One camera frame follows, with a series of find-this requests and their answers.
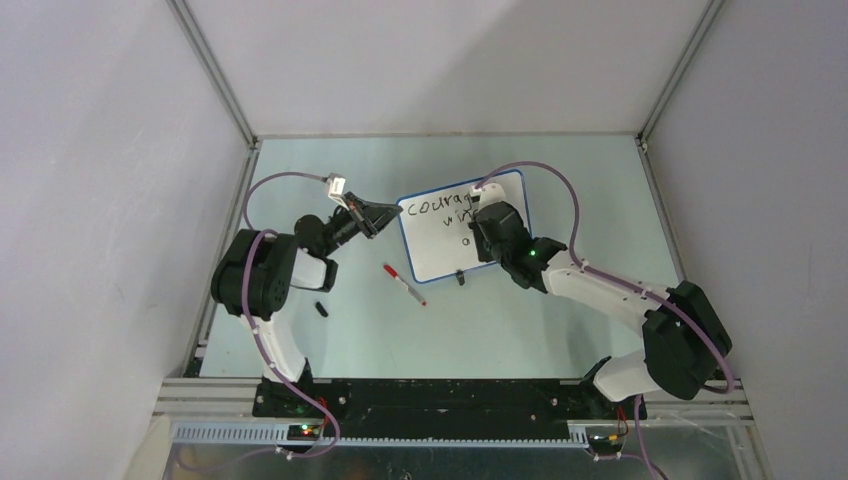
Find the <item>blue framed whiteboard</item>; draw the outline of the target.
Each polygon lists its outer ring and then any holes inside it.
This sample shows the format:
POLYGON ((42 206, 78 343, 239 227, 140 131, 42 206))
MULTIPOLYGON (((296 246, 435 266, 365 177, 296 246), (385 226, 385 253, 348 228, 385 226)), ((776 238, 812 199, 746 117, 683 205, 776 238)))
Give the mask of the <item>blue framed whiteboard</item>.
POLYGON ((478 259, 470 224, 476 211, 473 178, 403 196, 398 220, 413 279, 425 284, 488 264, 478 259))

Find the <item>black marker cap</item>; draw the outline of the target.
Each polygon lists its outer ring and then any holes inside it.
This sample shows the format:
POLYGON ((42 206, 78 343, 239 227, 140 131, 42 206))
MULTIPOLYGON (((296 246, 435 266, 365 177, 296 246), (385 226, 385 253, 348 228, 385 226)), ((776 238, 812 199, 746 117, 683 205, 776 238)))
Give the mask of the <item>black marker cap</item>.
POLYGON ((326 308, 320 302, 315 303, 315 308, 323 318, 329 317, 328 311, 326 310, 326 308))

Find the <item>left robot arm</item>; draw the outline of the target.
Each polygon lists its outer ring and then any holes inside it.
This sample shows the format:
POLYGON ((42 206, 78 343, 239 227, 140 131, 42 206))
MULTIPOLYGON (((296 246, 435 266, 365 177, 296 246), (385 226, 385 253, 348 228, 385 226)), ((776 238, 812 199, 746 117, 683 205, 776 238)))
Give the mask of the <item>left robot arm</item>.
POLYGON ((250 330, 265 363, 264 376, 287 380, 277 402, 292 416, 312 411, 316 390, 299 379, 307 358, 279 318, 289 291, 330 291, 338 272, 331 255, 358 235, 376 237, 402 212, 398 205, 366 201, 352 192, 340 201, 326 221, 304 215, 290 234, 239 230, 210 284, 213 301, 250 330))

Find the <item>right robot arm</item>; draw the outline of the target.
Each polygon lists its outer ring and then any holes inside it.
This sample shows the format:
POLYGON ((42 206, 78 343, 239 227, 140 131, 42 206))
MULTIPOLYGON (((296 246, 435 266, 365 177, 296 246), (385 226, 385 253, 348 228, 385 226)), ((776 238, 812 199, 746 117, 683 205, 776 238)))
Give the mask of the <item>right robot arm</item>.
POLYGON ((700 286, 664 287, 602 272, 565 244, 532 236, 505 201, 484 206, 470 228, 479 259, 498 263, 518 286, 591 307, 642 339, 636 351, 600 360, 587 374, 581 402, 591 416, 606 418, 623 400, 654 391, 691 400, 725 367, 732 341, 700 286))

